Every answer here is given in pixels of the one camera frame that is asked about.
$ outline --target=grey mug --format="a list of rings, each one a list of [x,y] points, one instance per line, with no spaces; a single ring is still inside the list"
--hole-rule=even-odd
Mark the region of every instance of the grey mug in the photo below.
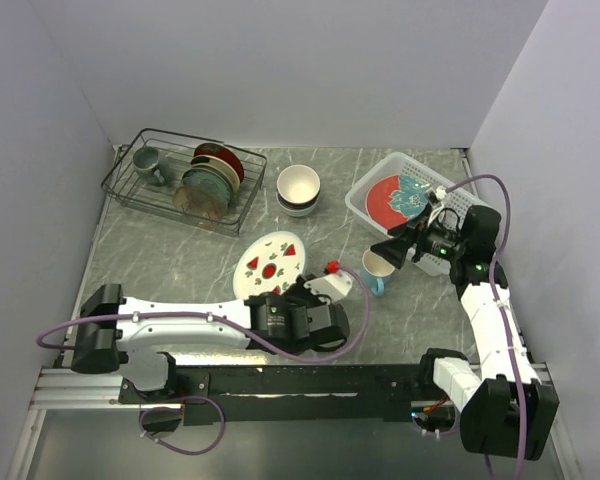
[[[133,168],[138,176],[150,185],[161,187],[167,184],[164,158],[157,148],[139,148],[133,154]]]

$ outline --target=beige plate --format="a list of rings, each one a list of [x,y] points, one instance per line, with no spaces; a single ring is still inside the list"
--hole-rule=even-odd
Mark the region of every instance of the beige plate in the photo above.
[[[209,158],[209,163],[203,163],[202,165],[209,165],[214,170],[217,170],[218,172],[220,172],[222,174],[222,176],[225,177],[231,184],[231,190],[233,190],[233,194],[237,195],[238,189],[240,188],[240,177],[238,176],[236,171],[233,169],[233,167],[231,165],[229,165],[228,163],[224,162],[223,160],[220,160],[217,157],[212,157],[211,155],[199,155],[199,156]],[[194,162],[194,160],[196,158],[197,157],[193,157],[193,160],[191,161],[192,166],[196,165]]]

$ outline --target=red cap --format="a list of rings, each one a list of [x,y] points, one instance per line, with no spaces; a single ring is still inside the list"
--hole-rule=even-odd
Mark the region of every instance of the red cap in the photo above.
[[[338,270],[340,270],[340,262],[333,260],[332,262],[327,263],[326,270],[329,273],[336,273]]]

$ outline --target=blue mug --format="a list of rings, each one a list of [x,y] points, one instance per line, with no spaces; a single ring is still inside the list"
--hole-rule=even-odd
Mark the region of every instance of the blue mug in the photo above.
[[[164,155],[154,147],[141,147],[133,154],[133,168],[149,185],[167,184],[167,168]]]
[[[396,269],[380,255],[367,250],[362,255],[362,270],[360,276],[376,297],[384,295],[389,278]]]

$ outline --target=white wall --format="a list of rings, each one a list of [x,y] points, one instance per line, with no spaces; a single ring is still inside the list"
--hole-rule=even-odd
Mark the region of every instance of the white wall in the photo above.
[[[586,478],[600,478],[600,0],[550,0],[471,148],[502,175],[505,268]],[[500,193],[483,185],[495,205]]]
[[[71,314],[110,161],[30,4],[0,0],[0,478],[50,359],[35,334]]]
[[[114,142],[466,147],[546,0],[32,0]]]

